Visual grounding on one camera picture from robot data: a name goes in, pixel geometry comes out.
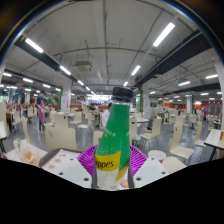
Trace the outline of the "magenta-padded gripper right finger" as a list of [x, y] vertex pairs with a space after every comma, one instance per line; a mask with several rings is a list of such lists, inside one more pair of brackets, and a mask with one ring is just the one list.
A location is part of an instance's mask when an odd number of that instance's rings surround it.
[[130, 147], [128, 168], [128, 184], [130, 189], [146, 186], [168, 174], [169, 172], [158, 159], [146, 156], [134, 146]]

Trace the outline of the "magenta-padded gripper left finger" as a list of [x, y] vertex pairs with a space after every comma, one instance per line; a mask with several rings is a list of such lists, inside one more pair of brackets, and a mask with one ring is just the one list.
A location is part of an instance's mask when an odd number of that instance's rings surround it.
[[57, 174], [78, 186], [96, 189], [96, 148], [97, 146], [92, 146], [83, 151], [77, 158], [66, 162]]

